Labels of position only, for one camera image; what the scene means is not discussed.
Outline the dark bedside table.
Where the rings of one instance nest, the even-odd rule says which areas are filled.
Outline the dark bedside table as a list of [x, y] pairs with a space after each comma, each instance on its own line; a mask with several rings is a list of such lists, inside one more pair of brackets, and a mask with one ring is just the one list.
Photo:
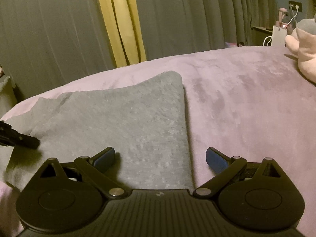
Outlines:
[[252, 29], [252, 45], [253, 46], [262, 46], [263, 41], [268, 36], [272, 36], [273, 31], [270, 28], [266, 27], [257, 27], [253, 26]]

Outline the grey-green curtain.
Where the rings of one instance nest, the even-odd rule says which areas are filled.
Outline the grey-green curtain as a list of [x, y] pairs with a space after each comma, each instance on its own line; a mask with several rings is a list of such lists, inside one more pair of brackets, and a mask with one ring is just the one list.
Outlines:
[[[146, 60], [251, 43], [275, 0], [136, 0]], [[116, 66], [99, 0], [1, 0], [1, 67], [18, 99]]]

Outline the lilac fleece bed blanket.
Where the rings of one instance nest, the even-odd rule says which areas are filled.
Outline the lilac fleece bed blanket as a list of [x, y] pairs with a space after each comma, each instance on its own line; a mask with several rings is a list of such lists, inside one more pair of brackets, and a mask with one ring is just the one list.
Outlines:
[[205, 51], [96, 73], [17, 104], [4, 120], [40, 98], [130, 87], [169, 71], [182, 78], [193, 188], [213, 176], [209, 147], [255, 162], [273, 157], [305, 200], [298, 229], [315, 236], [315, 85], [286, 48]]

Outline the white charger box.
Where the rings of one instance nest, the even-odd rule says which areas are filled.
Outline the white charger box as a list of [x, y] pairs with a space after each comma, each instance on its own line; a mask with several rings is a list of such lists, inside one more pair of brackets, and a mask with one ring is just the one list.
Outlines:
[[285, 47], [285, 37], [287, 36], [287, 29], [280, 26], [273, 26], [272, 32], [272, 47]]

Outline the black wall socket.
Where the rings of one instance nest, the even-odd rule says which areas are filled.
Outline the black wall socket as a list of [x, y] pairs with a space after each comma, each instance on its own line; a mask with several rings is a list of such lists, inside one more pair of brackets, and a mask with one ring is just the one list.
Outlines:
[[298, 12], [302, 12], [303, 7], [302, 7], [302, 3], [301, 2], [295, 2], [295, 1], [288, 1], [289, 3], [289, 8], [293, 11], [298, 11]]

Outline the white pink plush toy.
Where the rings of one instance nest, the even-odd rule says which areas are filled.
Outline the white pink plush toy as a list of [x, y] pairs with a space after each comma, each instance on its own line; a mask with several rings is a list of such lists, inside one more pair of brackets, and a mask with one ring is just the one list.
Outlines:
[[285, 45], [297, 56], [301, 74], [315, 84], [315, 17], [301, 20]]

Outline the grey sweatpants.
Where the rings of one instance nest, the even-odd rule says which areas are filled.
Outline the grey sweatpants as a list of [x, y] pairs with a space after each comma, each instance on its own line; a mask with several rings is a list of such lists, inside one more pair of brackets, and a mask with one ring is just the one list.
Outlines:
[[169, 71], [134, 86], [40, 98], [7, 120], [37, 137], [36, 150], [1, 147], [1, 181], [23, 189], [50, 157], [72, 162], [107, 147], [116, 163], [107, 177], [125, 188], [192, 189], [181, 76]]

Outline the yellow curtain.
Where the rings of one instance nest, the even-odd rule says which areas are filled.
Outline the yellow curtain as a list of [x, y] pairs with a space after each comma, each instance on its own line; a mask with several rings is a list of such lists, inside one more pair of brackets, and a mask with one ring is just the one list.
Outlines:
[[99, 0], [117, 67], [146, 61], [136, 0]]

